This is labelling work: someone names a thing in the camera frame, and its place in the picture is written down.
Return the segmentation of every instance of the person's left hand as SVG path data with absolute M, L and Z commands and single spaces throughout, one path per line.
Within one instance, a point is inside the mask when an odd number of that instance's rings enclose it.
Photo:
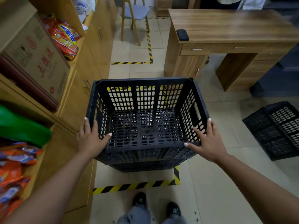
M 84 123 L 80 126 L 77 133 L 79 153 L 88 155 L 90 159 L 99 155 L 107 145 L 112 133 L 107 134 L 102 140 L 99 139 L 97 121 L 94 120 L 92 131 L 88 119 L 84 118 Z

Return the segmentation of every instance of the forearm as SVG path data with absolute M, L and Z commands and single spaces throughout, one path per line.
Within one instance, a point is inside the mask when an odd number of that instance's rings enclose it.
M 5 224 L 57 224 L 65 213 L 72 191 L 90 161 L 77 153 L 10 216 Z
M 216 162 L 234 181 L 263 223 L 299 223 L 299 198 L 232 155 Z

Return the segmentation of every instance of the white basket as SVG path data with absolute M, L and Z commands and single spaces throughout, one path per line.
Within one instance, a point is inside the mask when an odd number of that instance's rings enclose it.
M 89 15 L 89 9 L 88 9 L 88 7 L 89 7 L 89 4 L 86 3 L 86 2 L 84 2 L 84 1 L 78 1 L 78 2 L 75 3 L 75 8 L 76 8 L 76 11 L 77 11 L 77 13 L 79 15 L 85 14 L 85 15 L 88 16 Z

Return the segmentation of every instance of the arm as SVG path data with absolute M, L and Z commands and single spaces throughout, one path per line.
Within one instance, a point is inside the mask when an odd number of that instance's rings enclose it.
M 97 122 L 92 132 L 88 119 L 77 133 L 78 153 L 53 177 L 11 214 L 5 224 L 57 224 L 61 223 L 72 191 L 87 164 L 106 146 L 111 137 L 99 139 Z
M 299 198 L 229 155 L 211 119 L 207 122 L 207 135 L 196 128 L 194 131 L 202 145 L 185 143 L 185 146 L 223 169 L 264 224 L 299 223 Z

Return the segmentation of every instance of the finger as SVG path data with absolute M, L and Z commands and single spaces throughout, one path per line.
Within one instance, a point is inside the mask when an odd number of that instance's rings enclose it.
M 106 136 L 102 139 L 102 142 L 104 142 L 104 145 L 106 145 L 109 141 L 109 139 L 111 138 L 112 133 L 108 133 L 106 134 Z
M 84 117 L 84 131 L 85 131 L 85 134 L 90 134 L 89 120 L 86 117 Z
M 189 149 L 192 149 L 197 154 L 201 154 L 202 153 L 202 147 L 201 146 L 198 147 L 198 146 L 196 146 L 196 145 L 194 145 L 192 143 L 187 143 L 187 142 L 184 143 L 184 146 L 187 147 L 187 148 L 189 148 Z
M 80 126 L 79 129 L 79 138 L 84 136 L 84 123 Z
M 94 120 L 94 125 L 92 126 L 92 133 L 99 134 L 99 128 L 97 126 L 97 121 Z
M 207 120 L 207 135 L 213 134 L 211 118 Z
M 219 134 L 219 133 L 218 133 L 217 126 L 216 126 L 216 124 L 215 124 L 214 121 L 212 122 L 212 130 L 213 130 L 213 135 L 214 135 L 214 136 L 216 136 L 216 135 Z
M 199 129 L 193 127 L 193 130 L 195 131 L 195 133 L 197 134 L 197 136 L 200 138 L 200 140 L 202 141 L 205 137 L 204 133 L 201 132 Z

